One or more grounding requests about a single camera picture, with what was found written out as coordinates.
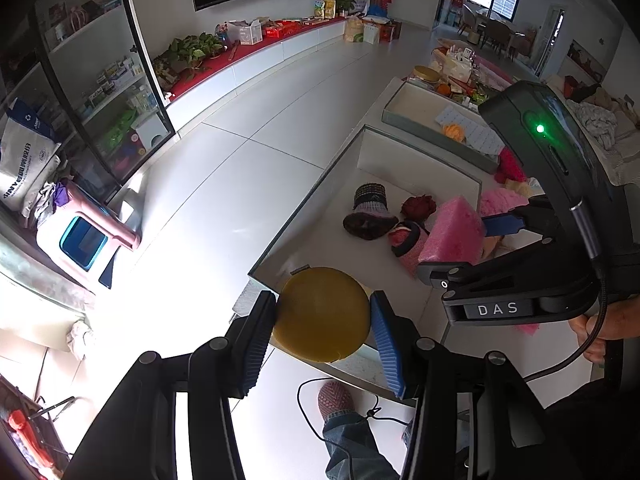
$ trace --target screw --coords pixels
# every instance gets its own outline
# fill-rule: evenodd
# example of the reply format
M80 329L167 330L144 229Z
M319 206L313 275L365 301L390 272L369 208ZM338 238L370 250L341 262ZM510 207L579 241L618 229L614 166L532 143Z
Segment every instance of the screw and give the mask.
M436 348L436 342L429 337L421 337L418 341L415 342L415 345L420 350L433 350Z
M500 366L505 364L505 362L507 361L507 356L504 355L502 352L497 352L497 351L493 351L493 352L489 352L489 362L492 365L496 365L496 366Z
M143 353L138 361L140 361L143 365L149 365L151 364L153 361L156 360L156 357L158 357L158 354L156 354L154 351L149 350L145 353Z
M229 344L229 341L226 340L226 337L215 337L211 341L209 341L209 348L212 350L222 350L226 348L226 345Z

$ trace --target black cable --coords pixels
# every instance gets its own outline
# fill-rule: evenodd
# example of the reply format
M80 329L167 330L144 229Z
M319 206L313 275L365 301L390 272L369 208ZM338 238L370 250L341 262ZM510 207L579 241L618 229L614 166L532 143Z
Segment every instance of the black cable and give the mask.
M340 446L339 444L336 444L335 442L332 442L331 440L327 440L327 439L321 437L318 434L318 432L314 429L314 427L311 425L311 422L309 421L308 416L306 416L305 410L302 408L302 403L300 402L300 391L302 391L302 386L304 386L305 384L313 383L315 381L326 381L326 380L330 380L330 378L329 377L320 377L318 379L309 379L308 381L305 381L302 384L300 384L300 386L298 387L298 407L300 408L300 412L302 412L302 416L305 417L306 423L311 428L311 431L314 432L314 435L316 437L318 437L319 440L322 440L323 442L331 444L332 446L335 446L335 447L343 450L347 454L347 457L349 459L349 474L351 476L351 480L355 480L355 475L353 474L353 456L351 456L351 453L346 448ZM402 424L404 426L408 426L409 425L408 422L405 422L404 420L399 420L397 418L393 418L391 416L376 416L376 413L379 412L382 409L382 407L378 406L379 402L380 402L380 397L376 395L376 403L373 406L373 408L371 408L367 412L367 416L365 417L365 420L367 420L368 418L375 418L376 420L392 420L393 422L397 422L398 424Z
M539 379L540 377L545 377L551 374L555 374L557 371L562 370L569 364L573 363L578 357L580 357L584 351L591 346L591 344L596 340L598 334L600 333L600 329L604 324L604 318L607 315L607 279L606 272L600 266L596 267L596 274L600 277L600 309L598 311L598 319L596 320L596 325L593 327L593 330L585 339L584 343L582 343L578 349L572 353L567 359L562 362L559 362L557 365L551 366L549 368L545 368L544 370L540 370L534 374L528 375L524 378L526 383L533 381L535 379Z

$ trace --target red knit slipper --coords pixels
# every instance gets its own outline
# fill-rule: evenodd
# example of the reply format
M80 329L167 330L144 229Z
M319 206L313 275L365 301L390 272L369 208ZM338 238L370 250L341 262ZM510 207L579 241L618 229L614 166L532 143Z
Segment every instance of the red knit slipper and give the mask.
M322 420L326 422L335 412L354 412L355 406L351 394L338 381L325 383L318 392L318 408Z

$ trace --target white cloth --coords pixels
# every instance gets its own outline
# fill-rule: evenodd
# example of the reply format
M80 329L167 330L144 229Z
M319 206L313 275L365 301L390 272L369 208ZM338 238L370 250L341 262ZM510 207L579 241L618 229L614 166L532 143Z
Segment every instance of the white cloth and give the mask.
M580 124L587 130L605 150L609 151L616 142L616 126L618 120L613 112L589 103L576 103L568 100L566 106L571 110Z

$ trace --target blue denim jeans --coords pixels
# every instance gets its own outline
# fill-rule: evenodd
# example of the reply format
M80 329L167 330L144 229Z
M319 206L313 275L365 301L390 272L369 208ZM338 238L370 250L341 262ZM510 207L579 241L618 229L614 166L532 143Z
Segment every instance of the blue denim jeans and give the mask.
M402 435L408 446L413 421ZM324 424L322 435L327 440L346 448L353 459L353 480L398 480L400 475L378 451L369 421L355 412L342 411L332 413ZM468 423L458 421L456 451L469 445ZM330 480L351 480L349 457L339 447L326 444L329 451L329 463L326 475Z

